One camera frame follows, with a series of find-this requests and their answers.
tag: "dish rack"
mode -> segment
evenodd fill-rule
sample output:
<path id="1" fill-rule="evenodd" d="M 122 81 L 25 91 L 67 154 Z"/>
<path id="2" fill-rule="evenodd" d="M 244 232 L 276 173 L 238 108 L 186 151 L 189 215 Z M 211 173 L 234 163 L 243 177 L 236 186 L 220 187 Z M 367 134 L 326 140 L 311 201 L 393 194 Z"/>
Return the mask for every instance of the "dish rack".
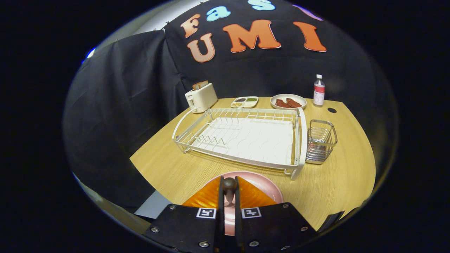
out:
<path id="1" fill-rule="evenodd" d="M 190 150 L 240 163 L 283 170 L 295 180 L 306 160 L 307 125 L 303 109 L 209 109 L 172 139 Z"/>

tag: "bottle label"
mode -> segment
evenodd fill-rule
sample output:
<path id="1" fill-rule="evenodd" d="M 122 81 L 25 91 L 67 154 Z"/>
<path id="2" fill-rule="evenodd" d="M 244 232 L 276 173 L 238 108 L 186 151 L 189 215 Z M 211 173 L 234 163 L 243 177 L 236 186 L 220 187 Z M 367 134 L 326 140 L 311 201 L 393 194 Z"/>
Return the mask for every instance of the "bottle label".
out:
<path id="1" fill-rule="evenodd" d="M 325 87 L 318 87 L 314 85 L 314 91 L 319 93 L 325 93 Z"/>
<path id="2" fill-rule="evenodd" d="M 317 92 L 314 91 L 314 103 L 317 105 L 324 105 L 324 98 L 325 93 L 324 92 Z"/>

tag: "utensil holder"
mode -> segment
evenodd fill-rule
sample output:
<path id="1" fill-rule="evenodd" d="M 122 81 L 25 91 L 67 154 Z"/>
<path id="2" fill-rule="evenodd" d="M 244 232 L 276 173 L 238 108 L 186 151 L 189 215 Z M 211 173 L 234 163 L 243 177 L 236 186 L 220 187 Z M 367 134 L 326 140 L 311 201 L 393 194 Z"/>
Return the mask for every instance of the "utensil holder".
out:
<path id="1" fill-rule="evenodd" d="M 334 125 L 329 121 L 311 120 L 308 129 L 306 162 L 323 164 L 338 142 Z"/>

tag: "wavy drip tray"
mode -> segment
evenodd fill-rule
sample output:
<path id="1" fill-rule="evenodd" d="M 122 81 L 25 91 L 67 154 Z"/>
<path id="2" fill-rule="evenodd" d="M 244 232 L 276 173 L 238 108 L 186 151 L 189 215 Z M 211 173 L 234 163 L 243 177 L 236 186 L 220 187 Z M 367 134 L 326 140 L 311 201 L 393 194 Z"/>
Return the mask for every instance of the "wavy drip tray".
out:
<path id="1" fill-rule="evenodd" d="M 293 124 L 289 121 L 219 117 L 193 147 L 260 162 L 291 164 Z"/>

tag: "gray floor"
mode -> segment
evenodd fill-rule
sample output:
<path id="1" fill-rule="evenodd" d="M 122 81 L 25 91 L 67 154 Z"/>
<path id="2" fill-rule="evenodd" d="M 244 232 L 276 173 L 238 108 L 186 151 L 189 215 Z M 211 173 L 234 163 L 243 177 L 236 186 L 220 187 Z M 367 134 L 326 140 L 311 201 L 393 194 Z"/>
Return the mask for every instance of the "gray floor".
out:
<path id="1" fill-rule="evenodd" d="M 171 202 L 164 198 L 158 191 L 155 191 L 150 197 L 136 210 L 135 214 L 156 219 L 164 208 Z"/>

